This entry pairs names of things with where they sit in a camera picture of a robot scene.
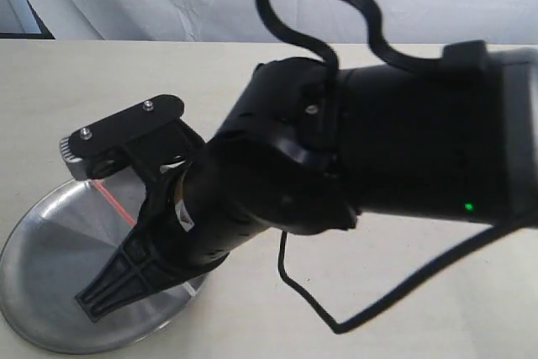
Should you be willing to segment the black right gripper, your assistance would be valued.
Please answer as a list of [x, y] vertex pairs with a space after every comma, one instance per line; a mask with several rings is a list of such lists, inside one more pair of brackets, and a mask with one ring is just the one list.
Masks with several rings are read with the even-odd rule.
[[104, 316], [164, 290], [210, 272], [209, 263], [188, 257], [193, 246], [180, 224], [174, 202], [183, 166], [160, 175], [146, 188], [138, 222], [113, 253], [103, 270], [76, 295], [87, 317], [96, 323]]

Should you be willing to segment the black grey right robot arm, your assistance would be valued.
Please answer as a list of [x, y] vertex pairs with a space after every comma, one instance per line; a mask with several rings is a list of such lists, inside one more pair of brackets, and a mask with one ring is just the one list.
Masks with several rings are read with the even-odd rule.
[[73, 133], [73, 176], [131, 168], [145, 184], [135, 227], [76, 295], [92, 321], [221, 265], [270, 228], [351, 230], [362, 213], [484, 223], [375, 303], [337, 322], [284, 268], [281, 279], [336, 334], [364, 325], [446, 267], [537, 224], [537, 52], [448, 45], [437, 74], [388, 64], [339, 70], [293, 57], [260, 64], [211, 140], [163, 94]]

